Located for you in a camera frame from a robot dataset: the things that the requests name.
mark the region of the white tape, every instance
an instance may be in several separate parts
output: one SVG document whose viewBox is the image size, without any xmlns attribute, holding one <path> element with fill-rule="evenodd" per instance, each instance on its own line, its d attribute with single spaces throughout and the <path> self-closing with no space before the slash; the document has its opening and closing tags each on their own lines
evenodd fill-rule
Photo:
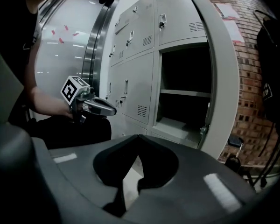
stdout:
<svg viewBox="0 0 280 224">
<path fill-rule="evenodd" d="M 241 208 L 242 205 L 240 202 L 221 182 L 217 174 L 208 174 L 203 179 L 209 186 L 215 198 L 227 212 L 232 213 Z"/>
<path fill-rule="evenodd" d="M 73 160 L 73 159 L 76 159 L 76 158 L 77 158 L 77 155 L 75 153 L 72 153 L 72 154 L 69 154 L 69 155 L 66 155 L 66 156 L 53 158 L 53 160 L 54 160 L 55 163 L 61 163 L 61 162 L 66 162 L 66 161 Z"/>
</svg>

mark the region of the black shirt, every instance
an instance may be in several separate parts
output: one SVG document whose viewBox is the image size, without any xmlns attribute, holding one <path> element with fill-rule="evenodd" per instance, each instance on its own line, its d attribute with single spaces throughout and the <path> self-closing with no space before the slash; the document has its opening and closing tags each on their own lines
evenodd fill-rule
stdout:
<svg viewBox="0 0 280 224">
<path fill-rule="evenodd" d="M 36 23 L 26 0 L 0 0 L 0 53 L 22 84 Z"/>
</svg>

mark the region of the paper sign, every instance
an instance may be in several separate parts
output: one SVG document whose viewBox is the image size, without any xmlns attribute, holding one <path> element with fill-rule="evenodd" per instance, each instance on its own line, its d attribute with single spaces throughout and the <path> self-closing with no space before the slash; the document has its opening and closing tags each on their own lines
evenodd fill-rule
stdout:
<svg viewBox="0 0 280 224">
<path fill-rule="evenodd" d="M 230 4 L 216 3 L 216 6 L 220 9 L 224 17 L 240 18 Z"/>
<path fill-rule="evenodd" d="M 223 20 L 227 31 L 230 35 L 230 38 L 234 41 L 234 42 L 245 42 L 244 38 L 242 37 L 237 24 L 235 23 L 235 21 L 233 20 Z"/>
</svg>

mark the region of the black bag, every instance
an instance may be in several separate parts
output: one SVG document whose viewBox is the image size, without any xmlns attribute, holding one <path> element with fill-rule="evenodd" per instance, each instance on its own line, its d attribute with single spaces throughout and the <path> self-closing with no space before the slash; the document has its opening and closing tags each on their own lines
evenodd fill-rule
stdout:
<svg viewBox="0 0 280 224">
<path fill-rule="evenodd" d="M 276 123 L 277 133 L 280 136 L 280 23 L 267 15 L 262 25 L 263 27 L 257 35 L 257 46 L 263 78 L 262 98 L 266 118 Z"/>
</svg>

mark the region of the curved white panel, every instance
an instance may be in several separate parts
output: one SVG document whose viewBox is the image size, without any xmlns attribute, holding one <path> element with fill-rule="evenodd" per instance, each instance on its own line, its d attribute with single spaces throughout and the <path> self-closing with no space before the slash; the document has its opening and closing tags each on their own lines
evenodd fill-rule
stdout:
<svg viewBox="0 0 280 224">
<path fill-rule="evenodd" d="M 66 0 L 44 26 L 35 77 L 45 93 L 62 98 L 66 78 L 81 77 L 87 42 L 102 7 L 98 0 Z"/>
</svg>

